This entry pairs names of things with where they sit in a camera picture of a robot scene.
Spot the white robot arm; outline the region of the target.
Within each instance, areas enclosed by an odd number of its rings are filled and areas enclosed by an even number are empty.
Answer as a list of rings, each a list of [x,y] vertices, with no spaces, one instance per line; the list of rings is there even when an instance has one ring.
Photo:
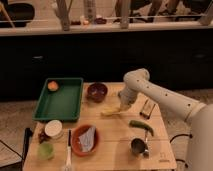
[[[149,81],[147,69],[127,72],[124,88],[119,92],[121,106],[131,107],[139,93],[171,110],[190,125],[185,171],[213,171],[213,104],[163,88]]]

